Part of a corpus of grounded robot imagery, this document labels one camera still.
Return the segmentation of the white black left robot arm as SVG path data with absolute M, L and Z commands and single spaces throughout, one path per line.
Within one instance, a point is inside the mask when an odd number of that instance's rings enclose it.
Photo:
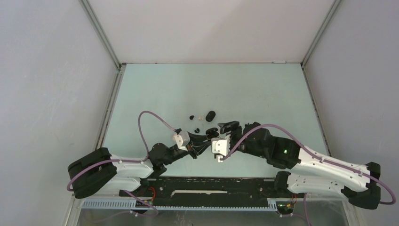
M 167 165 L 185 156 L 196 159 L 216 137 L 219 137 L 218 132 L 206 132 L 205 135 L 188 133 L 189 141 L 185 146 L 176 143 L 168 147 L 156 143 L 142 160 L 112 155 L 108 148 L 101 147 L 68 166 L 70 182 L 67 190 L 73 192 L 77 199 L 119 190 L 143 196 L 149 190 L 149 184 L 144 179 L 160 176 L 166 172 Z

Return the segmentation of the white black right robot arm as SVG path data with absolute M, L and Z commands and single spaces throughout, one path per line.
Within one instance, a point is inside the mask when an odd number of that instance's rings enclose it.
M 273 136 L 254 122 L 241 127 L 238 121 L 219 123 L 226 136 L 212 144 L 219 162 L 239 151 L 259 158 L 280 169 L 274 192 L 280 197 L 289 193 L 318 193 L 342 197 L 356 207 L 375 210 L 380 204 L 381 166 L 375 162 L 354 164 L 318 153 L 297 141 L 292 135 Z

